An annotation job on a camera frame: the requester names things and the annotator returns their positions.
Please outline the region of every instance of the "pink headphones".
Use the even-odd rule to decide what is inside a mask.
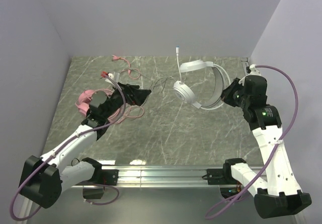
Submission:
[[[92,95],[95,93],[94,90],[86,90],[84,91],[78,98],[78,104],[75,105],[78,108],[78,111],[81,115],[86,117],[87,111],[89,110],[90,106],[89,103],[92,100]]]

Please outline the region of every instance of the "gray marble table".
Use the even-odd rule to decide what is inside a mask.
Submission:
[[[132,67],[139,68],[147,77],[132,80],[124,72],[120,77],[121,83],[148,89],[151,80],[167,76],[178,78],[176,58],[173,56],[126,58]],[[214,61],[227,70],[231,79],[245,75],[240,58],[182,57],[181,62],[196,59]],[[72,59],[44,153],[70,136],[83,120],[75,106],[79,95],[87,89],[108,87],[108,83],[100,79],[101,71],[120,72],[126,67],[125,62],[112,61],[109,56]],[[201,102],[211,96],[214,76],[210,69],[189,72],[183,77]],[[226,105],[213,111],[196,109],[175,96],[173,83],[168,80],[163,92],[161,85],[155,87],[144,105],[143,117],[126,119],[111,126],[79,158],[115,161],[116,165],[130,164],[133,160],[147,165],[221,165],[225,159],[242,157],[252,166],[263,164],[241,109]]]

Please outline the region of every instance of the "white headphones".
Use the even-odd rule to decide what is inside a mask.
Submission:
[[[210,62],[210,61],[203,62],[202,60],[195,60],[192,62],[183,63],[179,66],[179,48],[178,47],[177,47],[177,63],[178,63],[180,75],[182,72],[190,72],[198,69],[203,69],[206,67],[211,67],[216,80],[214,93],[212,94],[212,97],[204,104],[200,104],[199,102],[197,102],[196,95],[186,84],[183,83],[183,81],[176,81],[173,86],[173,90],[176,96],[180,100],[184,101],[185,103],[189,103],[190,105],[198,109],[200,108],[203,110],[215,110],[223,105],[223,102],[221,101],[221,98],[220,98],[221,93],[226,87],[228,87],[231,84],[229,75],[224,68],[222,68],[217,64],[214,64],[213,62]],[[228,86],[226,85],[224,74],[228,79],[228,83],[229,83]]]

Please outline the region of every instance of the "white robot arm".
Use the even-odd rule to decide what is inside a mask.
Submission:
[[[278,145],[266,168],[267,182],[258,178],[248,191],[254,197],[256,210],[262,218],[297,214],[311,205],[310,194],[302,192],[292,171],[284,140],[279,140],[283,133],[282,123],[277,109],[266,104],[266,79],[255,65],[248,68],[248,73],[241,80],[236,78],[222,92],[221,99],[243,110],[264,163],[274,146]],[[226,160],[223,173],[227,179],[237,180],[243,186],[247,186],[257,175],[240,158]]]
[[[118,86],[129,105],[141,106],[151,93],[151,90],[140,90],[139,86],[121,83],[118,83]],[[69,138],[41,157],[30,156],[25,161],[20,185],[35,169],[41,165],[44,166],[22,187],[20,194],[43,208],[49,208],[63,191],[80,182],[90,181],[95,184],[104,184],[105,177],[102,172],[102,164],[99,162],[85,158],[75,166],[69,167],[68,165],[106,132],[107,119],[123,105],[124,101],[118,90],[109,97],[105,92],[96,92],[92,96],[86,119]],[[50,157],[53,158],[44,164],[43,160],[49,160]]]

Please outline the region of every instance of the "white wall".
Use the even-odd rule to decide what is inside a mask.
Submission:
[[[0,222],[12,223],[9,201],[25,159],[42,152],[69,57],[39,0],[0,5]]]
[[[286,148],[297,180],[312,197],[308,223],[320,223],[322,206],[322,0],[281,0],[251,62],[277,66],[294,80],[299,113]],[[291,87],[277,73],[262,70],[269,83],[269,103],[278,107],[284,127],[294,109]]]
[[[250,56],[280,0],[41,1],[73,56]]]

